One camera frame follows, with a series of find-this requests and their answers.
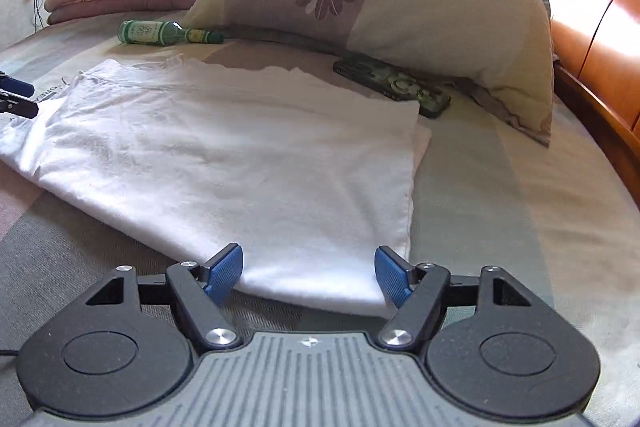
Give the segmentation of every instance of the silver screw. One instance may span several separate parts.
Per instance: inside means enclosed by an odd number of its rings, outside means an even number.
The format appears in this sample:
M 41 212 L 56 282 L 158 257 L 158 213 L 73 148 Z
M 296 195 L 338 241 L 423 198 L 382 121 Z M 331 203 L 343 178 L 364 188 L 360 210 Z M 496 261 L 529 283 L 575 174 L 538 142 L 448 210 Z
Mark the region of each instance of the silver screw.
M 380 340 L 387 346 L 406 346 L 413 339 L 413 335 L 405 330 L 386 330 L 380 334 Z
M 238 336 L 233 331 L 227 330 L 226 328 L 216 328 L 215 330 L 207 332 L 205 335 L 207 342 L 216 346 L 226 346 L 227 344 L 231 344 L 237 337 Z

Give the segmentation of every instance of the bed sheet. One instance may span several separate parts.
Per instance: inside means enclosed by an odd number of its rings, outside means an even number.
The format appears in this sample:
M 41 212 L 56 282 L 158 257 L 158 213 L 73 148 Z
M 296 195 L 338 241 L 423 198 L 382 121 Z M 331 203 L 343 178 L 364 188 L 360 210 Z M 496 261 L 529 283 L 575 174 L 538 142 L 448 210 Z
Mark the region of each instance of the bed sheet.
M 118 24 L 144 17 L 112 14 L 48 28 L 2 52 L 0 69 L 35 84 L 42 100 L 105 58 L 139 63 L 182 53 L 249 70 L 299 67 L 379 96 L 333 73 L 335 57 L 280 44 L 120 46 Z M 0 124 L 7 118 L 0 115 Z M 640 212 L 604 154 L 559 100 L 549 148 L 457 93 L 440 119 L 420 121 L 433 135 L 415 179 L 411 261 L 433 261 L 458 274 L 477 274 L 487 264 L 505 267 L 598 349 L 602 375 L 588 418 L 603 427 L 629 425 L 640 412 Z M 171 260 L 0 165 L 2 347 L 20 346 L 81 289 L 124 262 L 149 273 Z M 376 331 L 381 325 L 375 318 L 240 294 L 232 296 L 228 311 L 245 329 Z M 148 312 L 168 318 L 164 309 Z M 452 312 L 447 320 L 470 312 Z M 0 417 L 17 424 L 28 406 L 12 372 L 1 366 L 0 396 Z

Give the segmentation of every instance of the ribbed gray surface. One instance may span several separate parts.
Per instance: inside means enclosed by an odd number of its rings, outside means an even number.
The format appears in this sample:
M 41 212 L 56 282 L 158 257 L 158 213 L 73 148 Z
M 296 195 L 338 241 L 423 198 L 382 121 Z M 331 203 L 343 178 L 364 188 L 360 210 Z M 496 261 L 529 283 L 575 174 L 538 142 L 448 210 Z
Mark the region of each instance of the ribbed gray surface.
M 86 425 L 39 414 L 25 426 Z M 256 333 L 237 351 L 203 358 L 177 395 L 102 427 L 483 427 L 426 383 L 407 355 L 361 333 Z M 548 427 L 585 427 L 578 417 Z

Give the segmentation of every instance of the wooden headboard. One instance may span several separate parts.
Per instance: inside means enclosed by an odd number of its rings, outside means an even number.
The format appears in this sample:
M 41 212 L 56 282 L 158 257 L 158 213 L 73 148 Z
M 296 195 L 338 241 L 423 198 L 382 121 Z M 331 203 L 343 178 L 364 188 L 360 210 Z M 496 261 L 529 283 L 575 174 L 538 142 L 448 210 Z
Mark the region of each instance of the wooden headboard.
M 640 0 L 549 0 L 554 90 L 640 208 Z

